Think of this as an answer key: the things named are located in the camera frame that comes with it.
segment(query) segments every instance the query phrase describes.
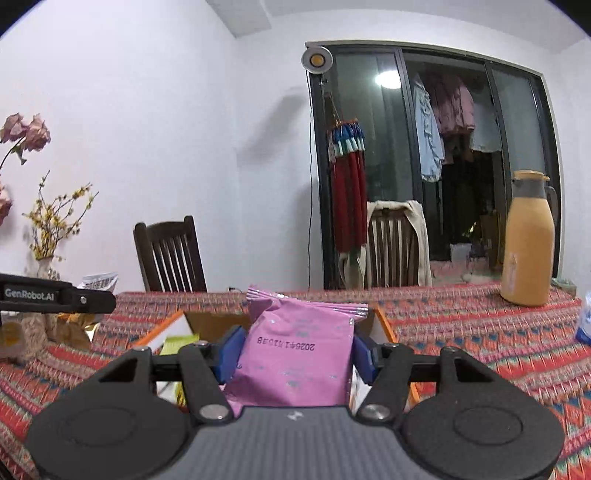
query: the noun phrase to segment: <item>beige cloth on chair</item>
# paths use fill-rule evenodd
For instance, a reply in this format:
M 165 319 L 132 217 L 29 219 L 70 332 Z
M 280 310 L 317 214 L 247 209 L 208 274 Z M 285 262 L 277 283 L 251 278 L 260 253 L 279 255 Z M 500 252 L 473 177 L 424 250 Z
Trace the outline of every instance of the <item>beige cloth on chair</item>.
M 432 285 L 431 265 L 429 263 L 429 240 L 427 224 L 423 215 L 423 206 L 416 200 L 407 202 L 368 202 L 368 225 L 376 210 L 404 210 L 404 215 L 413 227 L 418 238 L 418 284 L 424 287 Z M 363 288 L 366 269 L 366 245 L 359 251 L 339 254 L 339 273 L 345 282 L 345 288 Z

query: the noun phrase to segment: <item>blue gripper pad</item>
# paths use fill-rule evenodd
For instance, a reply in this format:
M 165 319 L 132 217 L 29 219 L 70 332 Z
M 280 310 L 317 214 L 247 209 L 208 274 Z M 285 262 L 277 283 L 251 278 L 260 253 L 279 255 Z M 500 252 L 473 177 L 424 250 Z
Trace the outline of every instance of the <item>blue gripper pad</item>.
M 352 356 L 353 364 L 361 379 L 365 384 L 372 385 L 378 376 L 378 369 L 374 366 L 370 348 L 357 335 L 353 337 Z
M 245 340 L 246 331 L 242 327 L 237 327 L 220 345 L 218 365 L 212 368 L 218 384 L 226 384 L 232 378 Z

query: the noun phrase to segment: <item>jug lid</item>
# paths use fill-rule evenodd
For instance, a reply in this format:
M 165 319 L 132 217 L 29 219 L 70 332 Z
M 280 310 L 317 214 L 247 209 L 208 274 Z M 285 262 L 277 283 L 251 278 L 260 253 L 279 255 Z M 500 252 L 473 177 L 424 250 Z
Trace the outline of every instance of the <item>jug lid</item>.
M 515 170 L 513 180 L 543 180 L 550 181 L 550 178 L 540 171 L 535 170 Z

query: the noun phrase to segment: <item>black circular pad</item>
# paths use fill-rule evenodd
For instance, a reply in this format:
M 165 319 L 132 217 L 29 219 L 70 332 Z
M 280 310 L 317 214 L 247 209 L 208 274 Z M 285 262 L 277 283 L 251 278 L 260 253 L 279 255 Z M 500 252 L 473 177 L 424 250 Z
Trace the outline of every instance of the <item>black circular pad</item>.
M 421 466 L 462 480 L 548 477 L 564 439 L 550 411 L 499 382 L 457 384 L 421 402 L 402 436 Z
M 43 477 L 135 480 L 170 463 L 188 429 L 171 403 L 131 384 L 103 383 L 49 405 L 26 446 Z

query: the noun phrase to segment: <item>red patterned tablecloth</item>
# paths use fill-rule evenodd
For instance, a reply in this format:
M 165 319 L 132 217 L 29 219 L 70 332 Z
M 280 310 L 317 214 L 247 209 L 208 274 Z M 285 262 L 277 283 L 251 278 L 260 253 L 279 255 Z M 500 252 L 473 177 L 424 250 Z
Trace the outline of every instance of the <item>red patterned tablecloth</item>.
M 543 402 L 567 433 L 557 480 L 591 479 L 591 348 L 573 341 L 580 301 L 553 289 L 535 309 L 505 302 L 497 284 L 292 294 L 380 306 L 399 341 L 437 354 L 456 345 Z M 35 360 L 0 364 L 0 460 L 19 480 L 37 478 L 22 441 L 32 416 L 128 349 L 178 309 L 244 312 L 242 293 L 124 293 L 91 352 L 50 344 Z M 433 386 L 421 384 L 424 397 Z

